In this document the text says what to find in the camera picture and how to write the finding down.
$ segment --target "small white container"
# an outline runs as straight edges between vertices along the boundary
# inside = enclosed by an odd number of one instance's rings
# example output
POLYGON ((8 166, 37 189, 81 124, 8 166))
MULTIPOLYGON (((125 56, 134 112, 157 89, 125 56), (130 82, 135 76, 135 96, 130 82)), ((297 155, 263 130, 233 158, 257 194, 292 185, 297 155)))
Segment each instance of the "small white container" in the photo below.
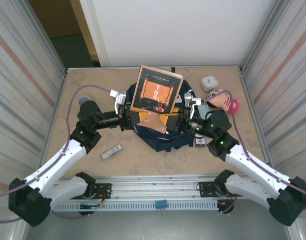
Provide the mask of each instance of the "small white container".
POLYGON ((218 80, 214 76, 205 76, 201 80, 201 86, 205 91, 210 92, 218 87, 218 80))

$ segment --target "table surface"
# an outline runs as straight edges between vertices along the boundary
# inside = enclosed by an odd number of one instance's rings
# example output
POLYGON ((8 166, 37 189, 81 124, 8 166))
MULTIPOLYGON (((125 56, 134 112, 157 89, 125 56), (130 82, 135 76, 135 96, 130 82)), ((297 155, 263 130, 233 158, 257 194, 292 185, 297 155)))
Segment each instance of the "table surface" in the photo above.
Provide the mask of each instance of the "table surface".
MULTIPOLYGON (((49 144, 46 161, 51 158, 67 138, 66 114, 70 99, 76 89, 83 85, 100 85, 107 89, 127 90, 136 82, 139 68, 88 68, 70 69, 59 106, 58 114, 51 141, 49 144)), ((263 159, 257 133, 248 109, 246 98, 237 68, 232 66, 214 67, 178 67, 176 73, 184 76, 184 79, 193 88, 197 97, 205 99, 208 92, 200 86, 202 77, 215 76, 219 81, 219 87, 230 90, 235 99, 240 101, 240 108, 236 114, 236 121, 241 136, 247 149, 259 159, 263 159)), ((107 92, 97 88, 87 87, 82 89, 75 97, 70 112, 69 124, 71 130, 75 128, 79 106, 77 99, 80 96, 89 96, 94 100, 102 112, 114 110, 115 99, 107 92)), ((120 128, 99 130, 102 138, 87 154, 86 157, 75 163, 65 176, 71 177, 79 172, 86 172, 93 177, 99 176, 157 176, 157 175, 190 175, 190 174, 218 174, 224 169, 236 173, 241 171, 219 158, 213 157, 207 147, 196 148, 183 146, 171 152, 156 152, 142 141, 133 130, 120 131, 120 128), (122 150, 107 160, 101 159, 101 154, 120 144, 122 150)), ((237 138, 235 128, 228 131, 237 138)))

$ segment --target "white wall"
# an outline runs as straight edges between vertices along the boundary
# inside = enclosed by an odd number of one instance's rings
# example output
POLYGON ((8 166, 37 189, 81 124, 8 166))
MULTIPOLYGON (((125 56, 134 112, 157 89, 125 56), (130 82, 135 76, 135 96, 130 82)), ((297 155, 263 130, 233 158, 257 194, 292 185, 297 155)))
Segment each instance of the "white wall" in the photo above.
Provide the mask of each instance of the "white wall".
POLYGON ((80 0, 103 67, 239 65, 275 0, 80 0))

